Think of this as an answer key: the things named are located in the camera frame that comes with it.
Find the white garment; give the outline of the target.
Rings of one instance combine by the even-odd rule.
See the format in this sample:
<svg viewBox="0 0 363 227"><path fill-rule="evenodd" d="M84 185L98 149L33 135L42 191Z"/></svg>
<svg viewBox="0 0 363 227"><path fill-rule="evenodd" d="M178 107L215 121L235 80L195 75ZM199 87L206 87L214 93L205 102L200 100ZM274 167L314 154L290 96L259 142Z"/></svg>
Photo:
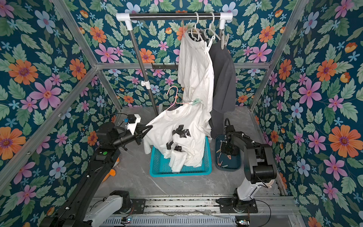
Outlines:
<svg viewBox="0 0 363 227"><path fill-rule="evenodd" d="M144 151L158 149L169 159L169 167L178 173L184 166L200 167L206 137L210 136L210 113L202 103L188 103L172 111L165 110L147 125L152 126L143 139Z"/></svg>
<svg viewBox="0 0 363 227"><path fill-rule="evenodd" d="M184 88L183 102L199 99L207 113L212 111L214 70L206 41L194 41L185 34L181 39L178 83Z"/></svg>

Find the pink wire hanger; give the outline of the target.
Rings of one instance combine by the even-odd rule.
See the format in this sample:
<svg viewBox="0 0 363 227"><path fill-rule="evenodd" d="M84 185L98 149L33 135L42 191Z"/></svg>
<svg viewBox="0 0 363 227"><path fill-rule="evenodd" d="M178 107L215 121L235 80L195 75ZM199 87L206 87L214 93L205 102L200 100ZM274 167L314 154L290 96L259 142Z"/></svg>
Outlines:
<svg viewBox="0 0 363 227"><path fill-rule="evenodd" d="M180 102L178 101L178 87L177 86L171 86L168 89L167 95L169 96L171 94L171 92L174 91L173 95L172 95L172 102L170 104L170 106L166 109L166 111L173 111L176 110L177 108L183 106L183 105L187 105L189 103L185 103L185 102Z"/></svg>

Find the mint green clothespin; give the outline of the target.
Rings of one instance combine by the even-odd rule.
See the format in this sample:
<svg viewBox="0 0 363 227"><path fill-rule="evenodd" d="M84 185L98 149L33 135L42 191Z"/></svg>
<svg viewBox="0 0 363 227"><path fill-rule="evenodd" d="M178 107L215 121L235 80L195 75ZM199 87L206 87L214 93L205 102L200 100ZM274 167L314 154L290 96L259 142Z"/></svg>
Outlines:
<svg viewBox="0 0 363 227"><path fill-rule="evenodd" d="M197 99L193 100L192 102L190 102L190 104L192 106L194 106L194 105L202 104L202 101L199 98L197 98Z"/></svg>

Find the dark grey t-shirt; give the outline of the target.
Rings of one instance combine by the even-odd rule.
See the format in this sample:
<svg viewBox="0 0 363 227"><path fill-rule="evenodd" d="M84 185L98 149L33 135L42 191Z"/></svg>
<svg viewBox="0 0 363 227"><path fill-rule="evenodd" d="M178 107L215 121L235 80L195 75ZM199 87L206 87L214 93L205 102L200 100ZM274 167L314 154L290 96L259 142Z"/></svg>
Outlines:
<svg viewBox="0 0 363 227"><path fill-rule="evenodd" d="M224 114L233 112L236 106L236 71L233 59L221 41L209 50L214 70L213 107L211 111L211 137L215 139L224 132Z"/></svg>

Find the white plastic hanger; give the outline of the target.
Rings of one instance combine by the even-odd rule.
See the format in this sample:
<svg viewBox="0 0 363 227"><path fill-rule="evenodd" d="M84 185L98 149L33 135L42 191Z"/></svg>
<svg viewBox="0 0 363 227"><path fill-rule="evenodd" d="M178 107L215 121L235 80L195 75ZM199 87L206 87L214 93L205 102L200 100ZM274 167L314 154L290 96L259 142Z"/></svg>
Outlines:
<svg viewBox="0 0 363 227"><path fill-rule="evenodd" d="M201 34L201 30L197 28L199 24L199 13L195 12L196 22L194 26L187 30L186 37L193 39L195 42L204 41L204 38Z"/></svg>
<svg viewBox="0 0 363 227"><path fill-rule="evenodd" d="M217 40L221 40L220 36L216 33L215 29L213 28L214 26L214 21L215 21L215 14L214 12L211 12L212 15L212 21L209 24L209 27L206 29L202 30L202 39L203 41L215 41Z"/></svg>

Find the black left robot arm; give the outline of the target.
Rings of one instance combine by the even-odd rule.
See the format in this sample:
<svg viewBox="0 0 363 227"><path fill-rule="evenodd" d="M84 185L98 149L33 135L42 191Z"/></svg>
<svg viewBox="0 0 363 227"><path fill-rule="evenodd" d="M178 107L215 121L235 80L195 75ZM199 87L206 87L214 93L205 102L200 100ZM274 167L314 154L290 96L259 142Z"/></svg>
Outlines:
<svg viewBox="0 0 363 227"><path fill-rule="evenodd" d="M99 227L116 212L129 214L133 210L128 191L113 191L95 208L89 205L120 156L120 149L126 150L131 142L141 144L152 126L141 124L137 114L128 115L131 123L127 128L107 122L96 133L99 146L88 162L88 168L77 187L65 203L51 216L41 221L42 227Z"/></svg>

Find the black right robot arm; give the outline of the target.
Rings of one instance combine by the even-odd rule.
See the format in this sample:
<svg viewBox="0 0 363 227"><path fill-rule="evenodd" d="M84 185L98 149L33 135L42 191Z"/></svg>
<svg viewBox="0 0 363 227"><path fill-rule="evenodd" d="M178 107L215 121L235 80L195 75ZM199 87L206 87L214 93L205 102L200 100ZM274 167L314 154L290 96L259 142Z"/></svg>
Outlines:
<svg viewBox="0 0 363 227"><path fill-rule="evenodd" d="M228 118L225 119L223 137L220 149L217 150L220 154L228 157L244 154L245 179L236 188L232 204L235 207L246 205L253 201L253 196L260 188L270 188L278 175L272 147L252 140L242 131L236 131Z"/></svg>

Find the dark teal clothespin tray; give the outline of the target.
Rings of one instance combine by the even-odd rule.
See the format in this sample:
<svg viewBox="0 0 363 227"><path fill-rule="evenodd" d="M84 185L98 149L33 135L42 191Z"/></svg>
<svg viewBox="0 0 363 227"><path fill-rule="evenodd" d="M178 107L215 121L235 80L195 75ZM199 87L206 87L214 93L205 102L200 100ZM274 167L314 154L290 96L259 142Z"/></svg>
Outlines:
<svg viewBox="0 0 363 227"><path fill-rule="evenodd" d="M225 142L224 135L218 135L215 143L215 165L222 171L234 172L241 168L241 153L237 156L227 155L221 152L221 145Z"/></svg>

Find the teal laundry basket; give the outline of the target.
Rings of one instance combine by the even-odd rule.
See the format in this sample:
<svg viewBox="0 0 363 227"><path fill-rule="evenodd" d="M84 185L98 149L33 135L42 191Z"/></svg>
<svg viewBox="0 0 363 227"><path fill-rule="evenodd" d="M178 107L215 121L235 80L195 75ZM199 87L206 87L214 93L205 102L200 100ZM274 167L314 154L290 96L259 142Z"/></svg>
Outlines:
<svg viewBox="0 0 363 227"><path fill-rule="evenodd" d="M152 177L179 177L179 176L206 176L212 172L212 160L209 139L205 139L205 148L202 164L200 167L183 166L179 173L172 172L169 167L170 159L165 159L162 153L152 148L150 160L150 175Z"/></svg>

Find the orange shark plush toy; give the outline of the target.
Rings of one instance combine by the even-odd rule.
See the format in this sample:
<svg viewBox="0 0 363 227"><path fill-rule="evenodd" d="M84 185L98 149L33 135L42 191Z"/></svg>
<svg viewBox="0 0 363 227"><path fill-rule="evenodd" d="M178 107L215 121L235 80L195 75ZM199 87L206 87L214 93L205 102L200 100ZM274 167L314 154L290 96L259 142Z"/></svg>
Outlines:
<svg viewBox="0 0 363 227"><path fill-rule="evenodd" d="M114 168L119 164L119 162L120 162L120 158L117 158L115 164L113 165L113 167L111 168L109 173L104 177L102 182L105 182L110 176L115 176L116 175L116 171L115 171Z"/></svg>

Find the white steel clothes rack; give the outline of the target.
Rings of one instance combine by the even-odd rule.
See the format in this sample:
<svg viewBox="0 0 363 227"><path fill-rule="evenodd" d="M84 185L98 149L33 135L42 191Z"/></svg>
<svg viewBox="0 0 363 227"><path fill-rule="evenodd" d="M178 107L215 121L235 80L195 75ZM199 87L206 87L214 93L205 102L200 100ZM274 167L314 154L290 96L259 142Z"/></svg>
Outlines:
<svg viewBox="0 0 363 227"><path fill-rule="evenodd" d="M219 20L219 36L220 36L220 30L224 29L226 26L226 22L228 20L233 19L233 14L231 12L220 12L220 13L214 13L215 14L215 20ZM133 21L140 21L140 20L196 20L195 13L148 13L148 14L130 14L130 13L117 13L116 19L119 22L124 22L126 24L127 30L129 32L129 35L131 37L131 41L133 44L133 48L136 52L136 57L138 60L139 68L141 69L141 73L143 75L144 80L141 82L141 85L144 86L149 94L150 102L152 104L152 107L154 109L154 112L156 115L158 115L158 109L157 105L154 100L153 91L151 89L150 81L148 79L148 74L146 73L145 63L152 64L155 63L155 59L153 59L152 53L149 53L147 50L139 49L138 42L135 38L135 34L133 31ZM212 15L210 13L199 13L199 20L212 20Z"/></svg>

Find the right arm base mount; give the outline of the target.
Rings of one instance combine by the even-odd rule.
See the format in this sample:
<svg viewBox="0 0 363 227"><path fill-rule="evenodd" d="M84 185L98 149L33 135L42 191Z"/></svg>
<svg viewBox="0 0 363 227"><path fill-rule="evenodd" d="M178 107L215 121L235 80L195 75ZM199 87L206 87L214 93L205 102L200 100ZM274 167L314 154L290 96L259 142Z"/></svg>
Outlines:
<svg viewBox="0 0 363 227"><path fill-rule="evenodd" d="M221 213L258 213L256 201L242 201L238 198L219 198L216 200Z"/></svg>

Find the black wall hook rail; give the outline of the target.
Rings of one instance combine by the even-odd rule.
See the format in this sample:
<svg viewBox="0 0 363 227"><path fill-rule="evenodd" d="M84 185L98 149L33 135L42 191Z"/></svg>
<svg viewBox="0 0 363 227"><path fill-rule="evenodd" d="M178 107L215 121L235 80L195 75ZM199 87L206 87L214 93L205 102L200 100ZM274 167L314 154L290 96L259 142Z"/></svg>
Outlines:
<svg viewBox="0 0 363 227"><path fill-rule="evenodd" d="M153 70L178 70L177 63L152 63Z"/></svg>

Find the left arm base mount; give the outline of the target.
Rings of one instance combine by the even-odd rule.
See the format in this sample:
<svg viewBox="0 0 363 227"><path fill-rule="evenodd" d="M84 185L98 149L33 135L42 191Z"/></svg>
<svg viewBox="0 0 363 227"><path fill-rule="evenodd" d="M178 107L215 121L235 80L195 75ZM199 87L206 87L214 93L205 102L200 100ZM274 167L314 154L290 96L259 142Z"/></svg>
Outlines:
<svg viewBox="0 0 363 227"><path fill-rule="evenodd" d="M124 202L122 207L119 210L115 211L113 214L143 214L145 208L146 199L131 198L130 200Z"/></svg>

